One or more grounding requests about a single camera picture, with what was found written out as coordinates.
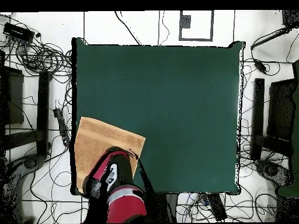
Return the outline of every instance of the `black connector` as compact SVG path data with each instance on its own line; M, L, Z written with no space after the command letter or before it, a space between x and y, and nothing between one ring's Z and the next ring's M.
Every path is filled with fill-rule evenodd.
M68 136L68 130L67 130L67 126L65 125L65 121L64 121L64 118L63 118L62 111L58 108L55 108L53 110L53 113L54 113L54 117L57 118L57 120L58 120L59 133L62 137L63 145L65 147L68 147L68 145L69 145L69 136Z
M256 59L254 59L253 61L255 63L255 67L262 73L266 74L266 67L263 65L263 63Z
M34 37L34 32L8 22L4 25L3 34L9 35L13 39L17 39L28 44L32 43Z

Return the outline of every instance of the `black border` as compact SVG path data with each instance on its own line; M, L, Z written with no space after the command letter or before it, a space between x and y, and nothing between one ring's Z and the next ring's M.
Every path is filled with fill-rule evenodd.
M213 41L213 34L214 34L214 10L211 10L211 27L210 27L210 38L182 38L182 20L183 17L183 11L180 10L180 29L179 29L179 41Z
M71 55L71 61L72 61L72 137L69 142L69 156L70 156L70 166L71 166L71 194L72 195L80 195L83 197L86 197L83 193L79 192L77 187L77 171L76 171L76 163L75 163L75 137L77 134L77 39L81 39L85 45L88 46L119 46L118 44L88 44L85 39L83 38L72 38L72 55ZM222 191L218 193L226 193L228 195L239 195L241 193L241 186L239 185L239 171L240 171L240 164L241 164L241 120L242 120L242 102L243 102L243 90L244 90L244 49L246 46L246 42L244 41L233 41L228 47L216 47L216 46L209 46L213 48L224 48L224 49L230 49L232 48L236 43L241 42L242 47L240 49L240 57L239 60L240 64L240 79L239 79L239 95L241 96L239 98L239 109L238 109L238 124L237 124L237 155L236 155L236 174L235 174L235 184L238 187L238 191L236 193L234 192L227 192ZM168 45L169 47L184 47L183 45ZM167 194L177 194L182 192L166 192Z

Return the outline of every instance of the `green tabletop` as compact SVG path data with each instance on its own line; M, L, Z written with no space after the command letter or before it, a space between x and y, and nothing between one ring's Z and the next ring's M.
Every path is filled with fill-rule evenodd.
M241 48L78 38L77 127L91 117L146 137L140 159L155 191L236 191ZM143 188L139 173L134 182Z

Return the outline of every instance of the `tan cloth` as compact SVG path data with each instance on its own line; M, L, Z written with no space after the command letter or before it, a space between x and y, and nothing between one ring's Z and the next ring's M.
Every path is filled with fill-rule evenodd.
M131 149L139 157L145 138L129 131L93 118L81 117L75 140L75 160L77 171L77 187L83 193L82 185L85 177L93 169L105 150L118 146L124 150ZM131 158L133 176L137 161Z

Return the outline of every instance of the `green cloth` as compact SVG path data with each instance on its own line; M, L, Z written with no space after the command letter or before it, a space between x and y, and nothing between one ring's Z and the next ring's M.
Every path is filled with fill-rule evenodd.
M91 117L146 137L140 159L155 191L236 191L241 48L77 39L77 127ZM144 188L139 173L134 182Z

